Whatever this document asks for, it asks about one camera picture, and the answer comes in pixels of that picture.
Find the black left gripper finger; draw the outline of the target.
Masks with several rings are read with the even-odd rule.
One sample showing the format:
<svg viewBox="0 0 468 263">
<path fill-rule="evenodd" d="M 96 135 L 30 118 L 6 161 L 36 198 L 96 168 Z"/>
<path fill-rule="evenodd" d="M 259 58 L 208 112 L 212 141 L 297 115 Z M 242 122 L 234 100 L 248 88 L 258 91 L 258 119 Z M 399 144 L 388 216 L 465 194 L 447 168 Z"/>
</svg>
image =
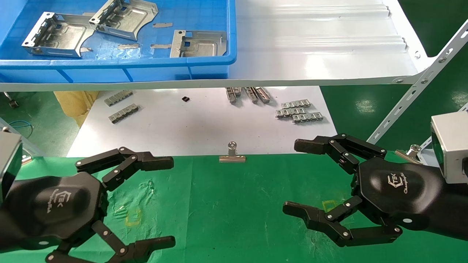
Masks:
<svg viewBox="0 0 468 263">
<path fill-rule="evenodd" d="M 155 157 L 150 152 L 134 152 L 128 148 L 117 148 L 87 157 L 75 163 L 78 172 L 94 174 L 109 168 L 102 185 L 107 191 L 114 191 L 137 171 L 158 171 L 174 168 L 172 157 Z"/>
</svg>

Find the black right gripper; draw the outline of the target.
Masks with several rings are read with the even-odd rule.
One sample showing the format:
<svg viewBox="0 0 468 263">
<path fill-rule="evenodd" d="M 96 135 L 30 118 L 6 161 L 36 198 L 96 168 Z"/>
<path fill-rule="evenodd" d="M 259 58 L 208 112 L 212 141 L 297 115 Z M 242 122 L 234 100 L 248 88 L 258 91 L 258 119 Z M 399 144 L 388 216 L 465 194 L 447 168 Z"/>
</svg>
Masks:
<svg viewBox="0 0 468 263">
<path fill-rule="evenodd" d="M 393 243 L 403 233 L 396 225 L 415 231 L 446 231 L 441 205 L 446 182 L 438 168 L 391 163 L 384 160 L 385 149 L 346 133 L 297 139 L 294 150 L 329 155 L 346 173 L 356 173 L 353 194 L 357 196 L 327 213 L 296 202 L 283 204 L 284 214 L 301 218 L 307 229 L 324 233 L 337 246 Z M 359 165 L 355 155 L 366 161 Z M 348 229 L 341 224 L 358 210 L 377 226 Z"/>
</svg>

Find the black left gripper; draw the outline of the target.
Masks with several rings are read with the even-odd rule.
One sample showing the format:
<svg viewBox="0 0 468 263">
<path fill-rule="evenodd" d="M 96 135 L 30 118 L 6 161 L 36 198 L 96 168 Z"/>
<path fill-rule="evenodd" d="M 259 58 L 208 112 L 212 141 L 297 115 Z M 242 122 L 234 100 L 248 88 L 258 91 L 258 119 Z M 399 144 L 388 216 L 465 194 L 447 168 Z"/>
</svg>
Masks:
<svg viewBox="0 0 468 263">
<path fill-rule="evenodd" d="M 68 253 L 97 233 L 115 252 L 108 263 L 147 263 L 154 251 L 176 245 L 174 236 L 124 245 L 102 222 L 108 204 L 102 183 L 87 172 L 17 180 L 7 193 L 7 250 L 59 245 L 47 263 L 89 263 Z"/>
</svg>

